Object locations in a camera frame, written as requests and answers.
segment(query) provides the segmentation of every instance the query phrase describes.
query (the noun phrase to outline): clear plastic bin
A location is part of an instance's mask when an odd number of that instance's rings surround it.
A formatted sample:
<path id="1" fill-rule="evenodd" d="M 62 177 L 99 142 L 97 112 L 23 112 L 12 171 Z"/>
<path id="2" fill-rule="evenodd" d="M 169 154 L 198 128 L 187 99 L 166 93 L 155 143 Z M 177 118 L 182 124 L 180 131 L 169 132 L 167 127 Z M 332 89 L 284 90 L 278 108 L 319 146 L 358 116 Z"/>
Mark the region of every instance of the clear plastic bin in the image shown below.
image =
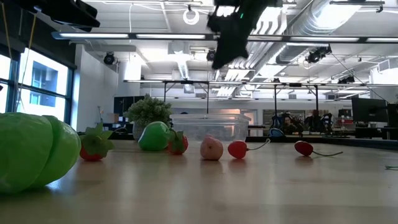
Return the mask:
<path id="1" fill-rule="evenodd" d="M 174 130 L 194 141 L 202 141 L 207 134 L 220 141 L 244 141 L 251 120 L 242 114 L 173 114 L 170 118 Z"/>

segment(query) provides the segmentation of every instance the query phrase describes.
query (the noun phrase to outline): wooden table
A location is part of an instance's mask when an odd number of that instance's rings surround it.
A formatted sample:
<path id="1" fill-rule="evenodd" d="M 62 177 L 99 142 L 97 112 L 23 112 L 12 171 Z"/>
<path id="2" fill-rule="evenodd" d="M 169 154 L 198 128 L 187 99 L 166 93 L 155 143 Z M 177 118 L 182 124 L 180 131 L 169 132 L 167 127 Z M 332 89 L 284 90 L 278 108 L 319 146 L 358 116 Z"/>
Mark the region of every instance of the wooden table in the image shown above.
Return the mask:
<path id="1" fill-rule="evenodd" d="M 394 152 L 319 144 L 344 154 L 309 159 L 271 143 L 214 162 L 194 142 L 184 156 L 117 145 L 43 190 L 0 196 L 0 223 L 398 223 L 398 171 L 384 170 L 398 166 Z"/>

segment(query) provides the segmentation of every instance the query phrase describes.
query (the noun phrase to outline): security camera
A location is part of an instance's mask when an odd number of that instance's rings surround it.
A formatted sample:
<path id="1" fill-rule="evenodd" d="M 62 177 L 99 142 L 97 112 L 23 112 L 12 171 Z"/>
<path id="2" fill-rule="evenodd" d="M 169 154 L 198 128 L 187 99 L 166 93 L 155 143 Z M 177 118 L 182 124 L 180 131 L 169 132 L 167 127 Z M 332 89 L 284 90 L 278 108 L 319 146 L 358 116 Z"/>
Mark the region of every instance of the security camera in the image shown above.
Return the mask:
<path id="1" fill-rule="evenodd" d="M 104 58 L 105 65 L 114 65 L 116 62 L 118 62 L 118 60 L 114 56 L 114 52 L 107 52 Z"/>
<path id="2" fill-rule="evenodd" d="M 216 50 L 210 49 L 209 52 L 207 53 L 206 59 L 208 62 L 212 62 L 214 61 L 215 56 L 216 56 Z"/>

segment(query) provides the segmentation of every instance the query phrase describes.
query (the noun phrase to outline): peach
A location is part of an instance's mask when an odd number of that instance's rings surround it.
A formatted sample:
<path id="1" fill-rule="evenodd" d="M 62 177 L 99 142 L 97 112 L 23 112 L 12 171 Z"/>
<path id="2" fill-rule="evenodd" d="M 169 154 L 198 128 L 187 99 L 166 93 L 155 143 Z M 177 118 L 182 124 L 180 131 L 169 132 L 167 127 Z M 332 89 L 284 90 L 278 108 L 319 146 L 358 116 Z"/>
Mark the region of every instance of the peach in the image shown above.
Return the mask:
<path id="1" fill-rule="evenodd" d="M 220 140 L 206 136 L 200 145 L 200 154 L 206 160 L 217 161 L 223 155 L 223 144 Z"/>

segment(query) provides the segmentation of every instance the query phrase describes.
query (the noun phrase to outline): cherry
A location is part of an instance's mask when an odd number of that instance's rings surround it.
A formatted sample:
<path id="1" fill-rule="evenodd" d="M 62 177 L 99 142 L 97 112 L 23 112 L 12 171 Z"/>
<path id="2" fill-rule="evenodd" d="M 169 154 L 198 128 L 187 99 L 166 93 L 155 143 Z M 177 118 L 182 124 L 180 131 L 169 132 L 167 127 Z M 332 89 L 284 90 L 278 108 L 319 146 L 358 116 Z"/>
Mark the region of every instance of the cherry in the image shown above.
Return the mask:
<path id="1" fill-rule="evenodd" d="M 301 153 L 301 155 L 303 155 L 303 156 L 311 156 L 312 153 L 315 153 L 316 155 L 319 155 L 319 156 L 335 156 L 335 155 L 343 153 L 343 152 L 337 152 L 337 153 L 330 154 L 330 155 L 320 154 L 319 152 L 315 152 L 313 150 L 313 146 L 310 143 L 305 142 L 305 141 L 297 141 L 294 144 L 294 148 L 296 149 L 297 152 Z"/>
<path id="2" fill-rule="evenodd" d="M 244 141 L 233 141 L 228 146 L 228 152 L 231 156 L 237 159 L 243 159 L 246 156 L 247 151 L 259 149 L 262 146 L 265 146 L 266 144 L 270 143 L 270 141 L 271 141 L 270 139 L 267 139 L 263 145 L 255 149 L 248 149 L 248 145 Z"/>

